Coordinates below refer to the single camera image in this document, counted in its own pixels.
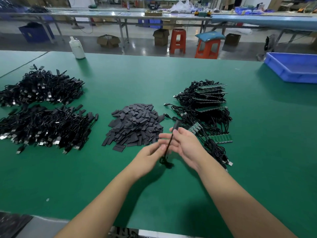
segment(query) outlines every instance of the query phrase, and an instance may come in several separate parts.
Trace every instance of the background table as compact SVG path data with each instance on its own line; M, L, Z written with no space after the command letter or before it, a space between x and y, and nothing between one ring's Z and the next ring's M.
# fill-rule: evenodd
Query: background table
M0 50L0 78L8 72L15 70L34 59L44 55L46 52L27 52L27 51L4 51Z
M111 112L132 103L153 103L159 114L174 112L173 95L193 80L227 84L233 143L224 144L233 166L229 173L299 237L315 237L317 222L317 86L285 83L265 64L206 60L49 52L34 63L46 70L68 70L85 81L83 104L99 113L88 142L67 155L56 147L27 147L0 141L0 209L72 219L133 159L140 147L122 153L102 147ZM29 72L22 66L0 79L0 88ZM0 108L0 117L12 108ZM167 132L172 120L161 124ZM231 234L198 176L179 156L175 167L157 166L129 192L115 221L121 227L200 237Z

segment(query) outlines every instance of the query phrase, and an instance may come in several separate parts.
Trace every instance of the shiny floor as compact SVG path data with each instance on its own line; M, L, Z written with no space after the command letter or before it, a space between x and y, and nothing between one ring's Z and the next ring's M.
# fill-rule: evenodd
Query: shiny floor
M70 52L68 41L69 36L78 38L87 53L105 53L105 54L118 54L118 55L136 55L136 56L165 56L165 57L186 57L193 58L197 48L197 38L195 35L199 33L199 27L186 27L187 39L186 39L186 54L180 53L178 50L175 54L170 54L168 47L154 46L153 32L155 29L146 27L136 27L129 25L129 44L125 44L125 48L122 48L122 44L118 48L104 48L97 44L97 37L109 34L120 37L120 29L118 25L101 25L90 26L89 24L80 24L85 28L82 30L71 29L70 24L59 24L63 38L59 35L55 24L50 24L53 34L55 35L55 43L35 43L29 44L21 35L18 27L25 25L24 22L9 22L0 21L0 50L20 50L20 51L64 51ZM222 41L219 51L219 59L233 59L233 60L254 60L256 61L256 55L264 51L264 42L268 35L279 34L278 30L258 30L253 29L251 33L246 34L250 30L240 29L244 33L238 32L235 28L226 29L226 34L236 33L241 35L238 46L232 47L224 45ZM284 34L280 39L280 43L276 48L276 52L285 52L287 42L290 40L292 34ZM289 46L287 52L289 53L309 53L316 54L311 50L309 44L313 38L307 36L307 34L299 34L295 41Z

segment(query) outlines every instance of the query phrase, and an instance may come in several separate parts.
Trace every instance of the hand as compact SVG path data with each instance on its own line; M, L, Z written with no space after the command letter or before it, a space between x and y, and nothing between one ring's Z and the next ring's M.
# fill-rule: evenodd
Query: hand
M154 168L159 158L164 155L166 148L167 145L159 144L158 142L145 146L127 166L127 169L138 180Z
M161 139L158 140L158 143L167 145L171 136L172 134L159 134ZM201 161L209 156L197 137L181 127L178 128L178 131L173 131L173 139L168 149L178 153L188 166L197 172L200 170Z

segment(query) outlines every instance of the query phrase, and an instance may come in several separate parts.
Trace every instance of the person's left hand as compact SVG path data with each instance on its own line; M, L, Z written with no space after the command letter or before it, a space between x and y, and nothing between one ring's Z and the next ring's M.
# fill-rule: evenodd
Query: person's left hand
M127 166L127 169L138 180L154 168L159 158L164 155L166 148L165 144L160 145L158 142L145 146Z

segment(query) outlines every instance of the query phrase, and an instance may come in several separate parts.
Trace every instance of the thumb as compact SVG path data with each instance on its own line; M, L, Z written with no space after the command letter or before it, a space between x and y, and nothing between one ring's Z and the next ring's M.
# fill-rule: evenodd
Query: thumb
M158 160L160 157L162 157L166 151L167 145L162 144L152 155L153 159Z
M184 136L180 134L180 132L177 129L173 130L173 137L180 143L184 140Z

